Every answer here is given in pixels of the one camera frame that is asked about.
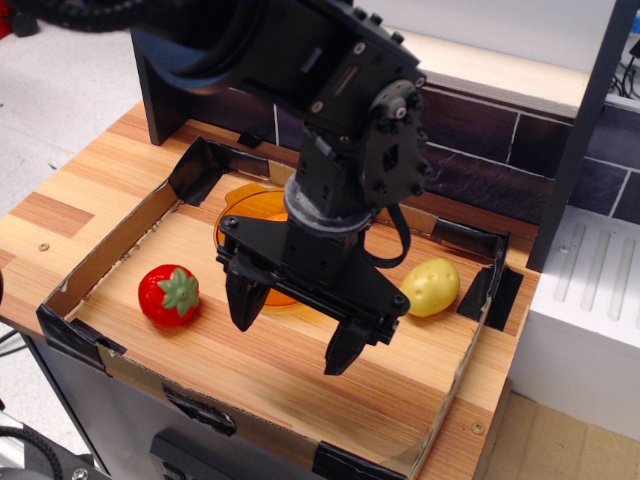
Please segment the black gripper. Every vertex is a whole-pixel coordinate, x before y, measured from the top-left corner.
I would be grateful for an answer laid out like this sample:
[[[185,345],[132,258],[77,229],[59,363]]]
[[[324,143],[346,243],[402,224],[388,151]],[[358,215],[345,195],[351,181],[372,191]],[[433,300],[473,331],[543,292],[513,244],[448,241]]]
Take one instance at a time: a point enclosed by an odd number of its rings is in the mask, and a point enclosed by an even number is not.
[[[247,331],[270,290],[338,320],[325,353],[324,374],[338,376],[366,344],[391,341],[409,301],[383,274],[403,261],[381,259],[364,248],[365,232],[332,236],[300,220],[273,222],[229,215],[218,247],[231,320]]]

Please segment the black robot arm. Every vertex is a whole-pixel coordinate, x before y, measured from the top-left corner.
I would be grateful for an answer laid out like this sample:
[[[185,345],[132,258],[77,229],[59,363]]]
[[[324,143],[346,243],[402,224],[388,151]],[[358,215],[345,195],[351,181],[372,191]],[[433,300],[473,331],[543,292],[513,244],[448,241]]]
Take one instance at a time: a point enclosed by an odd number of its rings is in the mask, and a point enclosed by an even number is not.
[[[153,2],[133,38],[173,87],[231,87],[273,102],[304,125],[300,157],[284,190],[284,222],[227,215],[218,259],[231,318],[248,329],[271,290],[338,325],[325,371],[343,373],[376,343],[388,343],[407,297],[383,275],[397,258],[365,249],[387,210],[410,241],[404,199],[422,194],[424,75],[400,34],[348,1]]]

